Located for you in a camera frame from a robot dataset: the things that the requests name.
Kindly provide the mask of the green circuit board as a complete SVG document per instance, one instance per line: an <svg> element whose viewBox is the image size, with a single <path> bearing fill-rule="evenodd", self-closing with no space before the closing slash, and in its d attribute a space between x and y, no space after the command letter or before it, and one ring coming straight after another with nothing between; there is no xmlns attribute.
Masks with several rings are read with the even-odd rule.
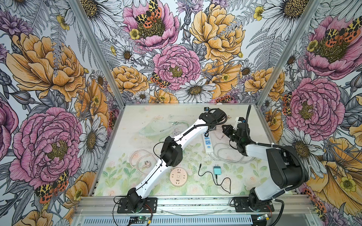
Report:
<svg viewBox="0 0 362 226"><path fill-rule="evenodd" d="M150 217L148 216L135 216L130 217L129 224L144 224L148 223L150 220Z"/></svg>
<svg viewBox="0 0 362 226"><path fill-rule="evenodd" d="M256 218L257 221L264 221L264 220L269 220L269 215L268 214L263 214L263 215L259 215Z"/></svg>

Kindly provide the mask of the teal charger adapter right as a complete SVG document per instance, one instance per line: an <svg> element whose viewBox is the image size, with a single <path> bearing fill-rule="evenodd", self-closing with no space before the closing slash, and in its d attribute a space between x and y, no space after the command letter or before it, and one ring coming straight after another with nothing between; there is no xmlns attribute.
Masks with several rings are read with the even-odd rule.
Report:
<svg viewBox="0 0 362 226"><path fill-rule="evenodd" d="M215 174L216 176L222 174L222 170L221 170L221 167L220 167L220 166L214 166L213 170L214 170L214 174Z"/></svg>

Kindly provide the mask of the round pink power socket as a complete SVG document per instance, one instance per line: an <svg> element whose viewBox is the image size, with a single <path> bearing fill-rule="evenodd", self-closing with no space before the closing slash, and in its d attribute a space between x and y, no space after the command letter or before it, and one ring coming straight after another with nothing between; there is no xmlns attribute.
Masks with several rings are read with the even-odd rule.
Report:
<svg viewBox="0 0 362 226"><path fill-rule="evenodd" d="M170 172L170 182L172 185L176 187L180 187L186 184L188 178L188 174L183 168L174 168Z"/></svg>

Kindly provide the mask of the aluminium front rail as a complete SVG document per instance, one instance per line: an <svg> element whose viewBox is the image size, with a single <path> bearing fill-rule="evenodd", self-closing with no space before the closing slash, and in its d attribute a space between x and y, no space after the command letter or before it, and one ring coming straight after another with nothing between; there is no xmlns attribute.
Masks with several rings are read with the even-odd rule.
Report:
<svg viewBox="0 0 362 226"><path fill-rule="evenodd" d="M232 196L159 196L155 215L167 213L176 215L195 214L237 214L230 205ZM315 214L314 206L306 195L282 195L284 214ZM76 217L117 216L119 198L95 196L83 198L76 211Z"/></svg>

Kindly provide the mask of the white blue power strip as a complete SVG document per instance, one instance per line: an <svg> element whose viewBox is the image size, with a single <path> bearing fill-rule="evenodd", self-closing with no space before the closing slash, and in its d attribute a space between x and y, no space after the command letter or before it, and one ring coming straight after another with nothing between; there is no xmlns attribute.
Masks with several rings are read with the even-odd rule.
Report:
<svg viewBox="0 0 362 226"><path fill-rule="evenodd" d="M204 148L205 148L205 153L206 154L211 154L214 152L214 148L212 145L212 141L211 141L211 137L209 135L208 132L203 134L203 144L204 144Z"/></svg>

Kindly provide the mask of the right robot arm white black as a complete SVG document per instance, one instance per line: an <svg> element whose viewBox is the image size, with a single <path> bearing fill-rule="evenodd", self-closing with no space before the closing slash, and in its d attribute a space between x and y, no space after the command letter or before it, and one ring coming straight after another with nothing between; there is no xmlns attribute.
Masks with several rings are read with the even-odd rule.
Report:
<svg viewBox="0 0 362 226"><path fill-rule="evenodd" d="M307 181L308 173L292 146L265 144L251 139L248 125L250 110L249 105L246 118L238 118L235 126L223 125L222 132L236 143L236 149L243 156L267 161L269 165L270 177L249 192L248 206L256 211L263 204L300 187Z"/></svg>

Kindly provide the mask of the green circuit board left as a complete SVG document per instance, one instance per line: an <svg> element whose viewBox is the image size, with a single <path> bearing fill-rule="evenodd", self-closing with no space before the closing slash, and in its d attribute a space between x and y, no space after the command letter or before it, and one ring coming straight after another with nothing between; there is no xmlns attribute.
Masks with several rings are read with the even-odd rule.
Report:
<svg viewBox="0 0 362 226"><path fill-rule="evenodd" d="M150 220L150 217L148 216L135 216L130 217L129 224L144 224L148 223Z"/></svg>

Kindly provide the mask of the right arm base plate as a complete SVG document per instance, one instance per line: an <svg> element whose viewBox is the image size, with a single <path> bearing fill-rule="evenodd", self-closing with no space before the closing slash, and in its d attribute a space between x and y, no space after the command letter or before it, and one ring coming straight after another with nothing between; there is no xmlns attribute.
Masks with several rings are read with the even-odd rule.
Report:
<svg viewBox="0 0 362 226"><path fill-rule="evenodd" d="M248 197L233 197L231 206L236 212L274 212L274 206L271 200L260 201L249 200Z"/></svg>

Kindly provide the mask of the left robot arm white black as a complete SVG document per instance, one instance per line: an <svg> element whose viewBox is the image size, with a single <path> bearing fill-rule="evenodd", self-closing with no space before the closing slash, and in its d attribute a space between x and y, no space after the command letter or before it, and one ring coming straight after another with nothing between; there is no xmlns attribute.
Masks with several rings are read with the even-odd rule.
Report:
<svg viewBox="0 0 362 226"><path fill-rule="evenodd" d="M223 110L209 109L200 114L195 123L181 134L165 138L165 141L160 142L163 146L154 168L141 183L128 191L119 201L119 206L124 206L126 210L134 213L139 212L146 205L146 199L163 175L182 162L183 151L187 145L199 135L213 131L226 122L227 114Z"/></svg>

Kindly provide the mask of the green circuit board right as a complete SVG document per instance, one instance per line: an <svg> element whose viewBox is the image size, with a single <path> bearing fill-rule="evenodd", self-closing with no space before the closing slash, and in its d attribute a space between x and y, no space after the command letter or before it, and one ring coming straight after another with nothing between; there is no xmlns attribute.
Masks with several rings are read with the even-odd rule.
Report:
<svg viewBox="0 0 362 226"><path fill-rule="evenodd" d="M268 214L263 214L263 215L259 215L256 218L257 221L264 221L264 220L269 220L269 215Z"/></svg>

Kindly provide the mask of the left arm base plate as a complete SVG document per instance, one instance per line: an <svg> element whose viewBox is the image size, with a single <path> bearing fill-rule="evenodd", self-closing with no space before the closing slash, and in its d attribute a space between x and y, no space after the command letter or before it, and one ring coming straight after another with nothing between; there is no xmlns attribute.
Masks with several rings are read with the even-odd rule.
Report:
<svg viewBox="0 0 362 226"><path fill-rule="evenodd" d="M157 210L157 198L148 197L142 200L129 201L127 198L121 198L118 202L117 213L118 214L134 214L134 213L156 213Z"/></svg>

